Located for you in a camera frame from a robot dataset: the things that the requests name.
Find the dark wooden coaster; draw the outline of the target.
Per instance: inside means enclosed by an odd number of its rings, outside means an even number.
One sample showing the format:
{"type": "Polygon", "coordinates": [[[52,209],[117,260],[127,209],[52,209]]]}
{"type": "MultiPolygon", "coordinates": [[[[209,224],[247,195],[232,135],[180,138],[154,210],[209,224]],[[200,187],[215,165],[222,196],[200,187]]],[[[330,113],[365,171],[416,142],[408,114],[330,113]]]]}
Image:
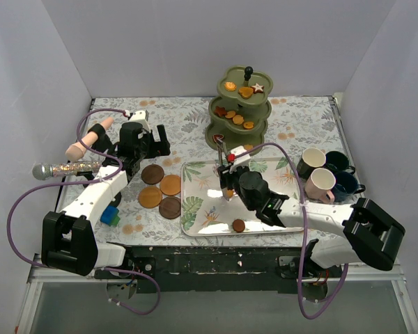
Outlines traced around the dark wooden coaster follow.
{"type": "Polygon", "coordinates": [[[159,213],[166,219],[175,219],[180,216],[180,200],[175,196],[169,196],[160,202],[159,213]]]}
{"type": "Polygon", "coordinates": [[[141,172],[142,181],[149,185],[158,184],[163,177],[164,169],[157,164],[148,165],[141,172]]]}

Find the dark chocolate round cookie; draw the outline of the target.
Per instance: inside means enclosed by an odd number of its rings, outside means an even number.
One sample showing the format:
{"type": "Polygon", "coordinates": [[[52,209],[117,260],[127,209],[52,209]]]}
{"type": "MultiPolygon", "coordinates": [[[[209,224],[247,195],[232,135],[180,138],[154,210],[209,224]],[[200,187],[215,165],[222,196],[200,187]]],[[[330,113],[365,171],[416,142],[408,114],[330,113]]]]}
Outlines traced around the dark chocolate round cookie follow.
{"type": "Polygon", "coordinates": [[[236,219],[232,223],[232,228],[235,232],[241,233],[245,230],[245,222],[241,219],[236,219]]]}

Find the cream mug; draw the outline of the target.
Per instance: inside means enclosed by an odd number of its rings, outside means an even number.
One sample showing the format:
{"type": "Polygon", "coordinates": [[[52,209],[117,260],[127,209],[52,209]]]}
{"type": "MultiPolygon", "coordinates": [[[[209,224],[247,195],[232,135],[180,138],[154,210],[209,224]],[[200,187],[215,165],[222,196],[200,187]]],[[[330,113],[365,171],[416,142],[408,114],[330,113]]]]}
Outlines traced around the cream mug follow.
{"type": "Polygon", "coordinates": [[[307,180],[310,174],[326,163],[326,155],[318,148],[307,148],[303,151],[297,164],[297,174],[301,179],[307,180]]]}

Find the brown heart cookie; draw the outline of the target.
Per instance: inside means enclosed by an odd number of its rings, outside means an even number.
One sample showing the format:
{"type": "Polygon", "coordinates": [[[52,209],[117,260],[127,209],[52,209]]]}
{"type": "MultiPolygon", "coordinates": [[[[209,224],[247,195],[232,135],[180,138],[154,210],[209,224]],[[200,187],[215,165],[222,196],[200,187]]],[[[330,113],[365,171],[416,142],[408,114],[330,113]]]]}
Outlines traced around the brown heart cookie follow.
{"type": "Polygon", "coordinates": [[[254,94],[254,89],[252,87],[243,86],[239,88],[238,93],[243,99],[248,100],[254,94]]]}

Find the green three-tier cake stand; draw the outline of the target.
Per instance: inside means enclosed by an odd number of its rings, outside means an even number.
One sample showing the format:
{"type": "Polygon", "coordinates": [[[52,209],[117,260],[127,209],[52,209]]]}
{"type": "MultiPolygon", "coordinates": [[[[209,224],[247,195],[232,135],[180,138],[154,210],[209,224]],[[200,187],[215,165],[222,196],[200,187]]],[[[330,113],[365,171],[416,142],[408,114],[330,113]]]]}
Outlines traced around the green three-tier cake stand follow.
{"type": "Polygon", "coordinates": [[[246,144],[256,147],[264,143],[265,133],[268,129],[268,118],[272,107],[268,100],[269,94],[273,89],[271,77],[263,72],[257,72],[250,66],[234,65],[228,68],[217,83],[217,96],[212,98],[208,105],[210,124],[205,130],[206,143],[212,149],[217,145],[213,141],[214,134],[222,134],[227,148],[233,149],[246,144]],[[229,92],[224,88],[226,81],[236,84],[236,91],[229,92]],[[250,87],[255,83],[264,85],[264,93],[253,94],[248,100],[243,99],[239,93],[239,88],[250,87]],[[216,106],[224,107],[226,111],[235,111],[244,118],[244,122],[253,122],[253,129],[245,129],[243,123],[235,125],[232,119],[224,116],[219,117],[214,114],[216,106]]]}

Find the light wooden coaster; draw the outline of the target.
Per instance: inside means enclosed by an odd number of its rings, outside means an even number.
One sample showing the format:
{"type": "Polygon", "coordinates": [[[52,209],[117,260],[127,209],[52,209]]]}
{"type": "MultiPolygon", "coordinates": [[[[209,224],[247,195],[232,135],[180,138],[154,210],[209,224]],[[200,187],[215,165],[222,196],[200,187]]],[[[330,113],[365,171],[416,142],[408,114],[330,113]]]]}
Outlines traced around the light wooden coaster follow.
{"type": "Polygon", "coordinates": [[[147,209],[157,207],[162,201],[162,192],[156,186],[147,186],[138,196],[139,204],[147,209]]]}
{"type": "Polygon", "coordinates": [[[178,175],[164,176],[160,182],[160,191],[166,196],[175,196],[181,192],[181,178],[178,175]]]}

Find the dark blue mug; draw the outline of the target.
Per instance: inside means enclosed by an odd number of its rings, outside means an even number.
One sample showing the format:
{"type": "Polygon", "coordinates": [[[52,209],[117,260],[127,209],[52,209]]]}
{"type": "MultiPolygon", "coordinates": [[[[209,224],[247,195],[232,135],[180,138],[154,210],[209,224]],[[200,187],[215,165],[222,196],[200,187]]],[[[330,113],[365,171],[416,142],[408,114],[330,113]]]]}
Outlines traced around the dark blue mug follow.
{"type": "Polygon", "coordinates": [[[349,158],[338,151],[330,151],[326,155],[325,167],[334,174],[347,172],[354,175],[356,168],[350,164],[349,158]]]}
{"type": "Polygon", "coordinates": [[[366,187],[360,184],[354,175],[345,171],[338,172],[335,179],[336,183],[332,188],[332,193],[336,202],[344,202],[352,195],[366,191],[366,187]]]}

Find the brown star cookie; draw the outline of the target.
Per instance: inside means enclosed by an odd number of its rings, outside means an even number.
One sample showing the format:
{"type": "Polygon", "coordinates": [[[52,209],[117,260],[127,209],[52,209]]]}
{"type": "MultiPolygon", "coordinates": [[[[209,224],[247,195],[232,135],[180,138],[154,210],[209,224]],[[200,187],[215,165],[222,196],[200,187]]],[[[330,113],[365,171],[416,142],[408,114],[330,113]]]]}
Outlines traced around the brown star cookie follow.
{"type": "Polygon", "coordinates": [[[227,114],[227,111],[224,107],[216,106],[214,110],[214,114],[216,114],[219,117],[223,117],[227,114]]]}

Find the leaf-patterned white tray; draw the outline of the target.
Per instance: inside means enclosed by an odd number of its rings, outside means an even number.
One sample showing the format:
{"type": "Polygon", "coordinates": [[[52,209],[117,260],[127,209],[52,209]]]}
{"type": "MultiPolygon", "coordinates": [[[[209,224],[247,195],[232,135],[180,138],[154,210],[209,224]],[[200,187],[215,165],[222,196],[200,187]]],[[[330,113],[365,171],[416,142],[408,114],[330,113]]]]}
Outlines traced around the leaf-patterned white tray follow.
{"type": "MultiPolygon", "coordinates": [[[[300,232],[302,228],[282,228],[262,223],[254,212],[248,211],[236,193],[229,200],[223,197],[217,175],[218,161],[193,161],[181,170],[181,224],[190,237],[236,235],[233,222],[245,223],[245,234],[300,232]]],[[[286,158],[257,158],[249,162],[252,171],[259,172],[270,190],[300,197],[299,187],[286,158]]]]}

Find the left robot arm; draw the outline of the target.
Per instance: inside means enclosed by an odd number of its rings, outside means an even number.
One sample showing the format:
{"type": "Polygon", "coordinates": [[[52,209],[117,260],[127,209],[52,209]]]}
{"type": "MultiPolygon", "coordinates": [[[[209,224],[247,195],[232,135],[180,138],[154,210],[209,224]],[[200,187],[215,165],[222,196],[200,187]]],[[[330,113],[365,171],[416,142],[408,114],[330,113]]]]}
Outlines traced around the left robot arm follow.
{"type": "Polygon", "coordinates": [[[130,183],[144,159],[170,155],[164,125],[158,125],[159,141],[138,121],[124,122],[119,141],[106,148],[94,183],[60,212],[49,212],[42,223],[42,263],[81,276],[110,267],[119,278],[129,277],[134,261],[124,246],[98,243],[94,227],[113,199],[130,183]]]}

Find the metal serving tongs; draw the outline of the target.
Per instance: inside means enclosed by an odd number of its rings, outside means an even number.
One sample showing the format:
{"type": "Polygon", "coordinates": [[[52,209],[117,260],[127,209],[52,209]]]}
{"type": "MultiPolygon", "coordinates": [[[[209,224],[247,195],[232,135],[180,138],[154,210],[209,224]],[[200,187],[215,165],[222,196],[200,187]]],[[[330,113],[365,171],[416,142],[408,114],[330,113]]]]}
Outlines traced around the metal serving tongs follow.
{"type": "Polygon", "coordinates": [[[229,167],[228,167],[228,162],[227,162],[227,156],[228,156],[228,150],[227,150],[227,146],[226,143],[223,141],[221,142],[217,142],[217,153],[218,153],[218,164],[217,164],[217,174],[219,177],[219,182],[220,182],[220,189],[222,190],[222,195],[224,197],[224,199],[226,199],[227,201],[230,201],[231,198],[228,198],[226,196],[226,191],[230,190],[228,188],[228,181],[227,181],[227,174],[229,173],[229,167]]]}

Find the red iced heart cookie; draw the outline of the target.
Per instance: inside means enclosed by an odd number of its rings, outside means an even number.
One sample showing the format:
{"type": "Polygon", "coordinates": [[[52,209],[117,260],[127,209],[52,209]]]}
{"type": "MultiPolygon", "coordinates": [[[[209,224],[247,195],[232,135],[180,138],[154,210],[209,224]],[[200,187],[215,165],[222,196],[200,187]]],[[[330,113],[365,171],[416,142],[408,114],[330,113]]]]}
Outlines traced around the red iced heart cookie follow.
{"type": "Polygon", "coordinates": [[[223,136],[222,134],[214,134],[214,135],[212,136],[212,139],[213,139],[213,141],[214,141],[215,143],[217,143],[217,142],[221,142],[221,141],[223,141],[224,136],[223,136]]]}

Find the pink mug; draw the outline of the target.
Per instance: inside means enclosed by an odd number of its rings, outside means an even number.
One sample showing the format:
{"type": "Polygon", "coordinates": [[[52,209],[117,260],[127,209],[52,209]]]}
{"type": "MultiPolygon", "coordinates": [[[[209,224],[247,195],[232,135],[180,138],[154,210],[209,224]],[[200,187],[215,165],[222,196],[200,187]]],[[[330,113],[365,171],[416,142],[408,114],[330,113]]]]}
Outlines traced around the pink mug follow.
{"type": "Polygon", "coordinates": [[[316,168],[309,176],[304,190],[308,198],[332,204],[335,200],[332,189],[336,184],[334,174],[326,168],[316,168]]]}

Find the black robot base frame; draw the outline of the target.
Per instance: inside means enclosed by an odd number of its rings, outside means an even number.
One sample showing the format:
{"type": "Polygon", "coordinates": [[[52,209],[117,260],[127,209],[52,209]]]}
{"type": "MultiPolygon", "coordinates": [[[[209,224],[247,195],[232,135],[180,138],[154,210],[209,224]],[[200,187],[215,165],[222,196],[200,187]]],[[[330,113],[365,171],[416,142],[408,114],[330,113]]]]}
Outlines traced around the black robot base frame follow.
{"type": "Polygon", "coordinates": [[[128,246],[122,269],[96,270],[97,279],[132,280],[137,293],[277,291],[294,294],[299,247],[128,246]]]}

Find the white-iced star cookie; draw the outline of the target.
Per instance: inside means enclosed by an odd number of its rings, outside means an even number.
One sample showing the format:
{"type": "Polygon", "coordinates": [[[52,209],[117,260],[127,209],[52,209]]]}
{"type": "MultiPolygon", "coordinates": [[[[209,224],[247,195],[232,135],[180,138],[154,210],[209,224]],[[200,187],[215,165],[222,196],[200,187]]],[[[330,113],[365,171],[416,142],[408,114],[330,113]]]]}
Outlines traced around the white-iced star cookie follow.
{"type": "Polygon", "coordinates": [[[253,90],[253,94],[264,93],[264,85],[260,85],[259,83],[255,83],[251,85],[250,88],[253,90]]]}

